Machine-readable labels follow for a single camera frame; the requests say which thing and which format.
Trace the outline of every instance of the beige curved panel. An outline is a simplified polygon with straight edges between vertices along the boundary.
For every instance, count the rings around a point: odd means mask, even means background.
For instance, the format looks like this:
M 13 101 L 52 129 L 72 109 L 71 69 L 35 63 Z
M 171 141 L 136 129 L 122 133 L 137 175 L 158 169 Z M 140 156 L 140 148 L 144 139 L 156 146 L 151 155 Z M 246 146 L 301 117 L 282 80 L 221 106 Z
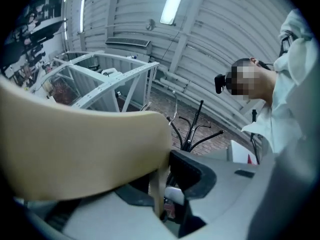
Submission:
M 163 199 L 171 149 L 163 115 L 74 109 L 39 99 L 3 77 L 0 102 L 0 166 L 18 197 L 86 197 L 161 168 L 153 181 Z

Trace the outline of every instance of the black metal stand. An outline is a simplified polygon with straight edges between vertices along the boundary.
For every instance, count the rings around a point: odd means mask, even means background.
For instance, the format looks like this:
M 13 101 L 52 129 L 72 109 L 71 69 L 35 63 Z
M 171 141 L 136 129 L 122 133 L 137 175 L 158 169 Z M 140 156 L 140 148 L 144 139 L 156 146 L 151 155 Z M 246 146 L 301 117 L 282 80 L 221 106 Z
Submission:
M 182 137 L 181 137 L 181 134 L 179 133 L 178 129 L 176 128 L 176 126 L 174 125 L 174 123 L 172 122 L 171 125 L 172 125 L 172 128 L 174 129 L 174 131 L 176 132 L 176 134 L 178 135 L 178 138 L 180 140 L 180 149 L 182 151 L 186 151 L 186 152 L 191 152 L 197 145 L 199 145 L 200 143 L 202 142 L 205 142 L 207 140 L 210 140 L 214 137 L 217 137 L 218 135 L 220 134 L 223 134 L 224 131 L 223 130 L 220 130 L 218 131 L 217 133 L 215 134 L 212 134 L 208 137 L 205 137 L 203 138 L 202 140 L 198 141 L 196 144 L 192 145 L 192 141 L 194 140 L 194 137 L 195 137 L 195 134 L 197 132 L 197 130 L 200 128 L 200 127 L 207 127 L 207 128 L 211 128 L 210 125 L 198 125 L 197 126 L 197 122 L 198 122 L 198 119 L 199 119 L 199 115 L 200 115 L 200 112 L 201 112 L 201 109 L 202 109 L 202 105 L 203 105 L 204 101 L 201 100 L 200 101 L 200 106 L 199 106 L 199 109 L 198 111 L 195 113 L 194 115 L 194 119 L 193 119 L 193 122 L 192 124 L 190 123 L 190 121 L 184 117 L 181 117 L 179 116 L 180 119 L 182 120 L 185 120 L 188 125 L 189 125 L 189 130 L 186 134 L 186 137 L 184 139 L 184 142 L 182 141 Z M 170 117 L 168 116 L 166 118 L 169 122 L 171 121 Z M 173 177 L 173 175 L 170 173 L 167 180 L 166 180 L 166 184 L 169 185 L 169 186 L 175 186 L 176 185 L 176 181 Z

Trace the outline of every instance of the red triangle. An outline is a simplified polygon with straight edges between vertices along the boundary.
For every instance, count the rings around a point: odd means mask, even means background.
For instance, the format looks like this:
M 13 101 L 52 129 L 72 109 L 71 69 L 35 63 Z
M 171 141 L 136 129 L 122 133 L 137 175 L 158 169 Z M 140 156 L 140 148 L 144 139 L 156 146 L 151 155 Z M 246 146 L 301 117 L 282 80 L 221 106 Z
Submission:
M 249 154 L 248 154 L 248 164 L 249 164 L 249 165 L 253 165 Z

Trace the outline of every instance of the white shirt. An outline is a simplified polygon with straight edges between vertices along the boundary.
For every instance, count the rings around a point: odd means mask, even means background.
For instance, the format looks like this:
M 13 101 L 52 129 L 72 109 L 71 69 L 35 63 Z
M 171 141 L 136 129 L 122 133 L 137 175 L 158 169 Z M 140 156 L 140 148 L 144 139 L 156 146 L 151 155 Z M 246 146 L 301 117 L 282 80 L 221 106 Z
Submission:
M 297 107 L 299 100 L 295 100 L 293 94 L 312 70 L 320 70 L 317 40 L 299 10 L 292 10 L 287 16 L 281 26 L 281 40 L 286 36 L 285 30 L 293 32 L 298 38 L 291 44 L 289 51 L 274 62 L 273 67 L 278 75 L 272 95 L 272 106 L 265 105 L 257 121 L 241 130 L 265 137 L 274 154 L 281 153 L 289 143 L 304 136 L 303 121 L 296 119 L 292 108 L 295 106 L 295 111 L 306 108 Z

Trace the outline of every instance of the brick floor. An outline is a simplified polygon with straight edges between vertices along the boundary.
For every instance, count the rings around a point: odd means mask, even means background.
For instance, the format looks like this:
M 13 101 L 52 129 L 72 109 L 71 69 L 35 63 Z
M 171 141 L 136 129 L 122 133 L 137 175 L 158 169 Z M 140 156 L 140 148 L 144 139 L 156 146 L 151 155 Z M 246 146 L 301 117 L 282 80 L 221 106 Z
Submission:
M 148 110 L 159 112 L 166 117 L 170 116 L 172 118 L 174 116 L 176 102 L 171 96 L 169 96 L 169 95 L 167 95 L 167 94 L 165 94 L 155 88 L 152 88 L 150 100 L 152 103 L 151 103 L 150 107 L 148 108 Z M 179 101 L 179 103 L 178 103 L 178 116 L 184 117 L 192 123 L 196 112 L 197 112 L 197 110 L 194 109 L 193 107 Z M 210 136 L 220 130 L 224 130 L 224 133 L 215 137 L 215 138 L 209 139 L 209 140 L 199 144 L 197 147 L 195 147 L 192 150 L 191 153 L 193 153 L 193 154 L 203 155 L 203 154 L 209 153 L 213 150 L 219 150 L 222 148 L 226 148 L 230 144 L 230 140 L 234 140 L 234 141 L 238 142 L 239 144 L 243 145 L 244 147 L 246 147 L 247 149 L 252 150 L 252 145 L 250 142 L 242 139 L 237 134 L 229 131 L 223 125 L 221 125 L 219 122 L 213 120 L 212 118 L 210 118 L 209 116 L 207 116 L 203 113 L 200 113 L 200 116 L 198 119 L 198 124 L 199 125 L 211 125 L 211 128 L 205 128 L 205 127 L 199 128 L 194 136 L 193 144 L 195 144 L 197 141 L 199 141 L 207 136 Z M 174 120 L 174 125 L 179 130 L 179 132 L 182 136 L 182 140 L 184 141 L 184 139 L 187 135 L 187 132 L 188 132 L 188 123 L 186 121 L 176 117 L 176 119 Z M 173 130 L 173 128 L 171 128 L 171 134 L 172 134 L 172 147 L 179 149 L 180 148 L 180 141 L 179 141 L 179 138 L 178 138 L 176 132 Z

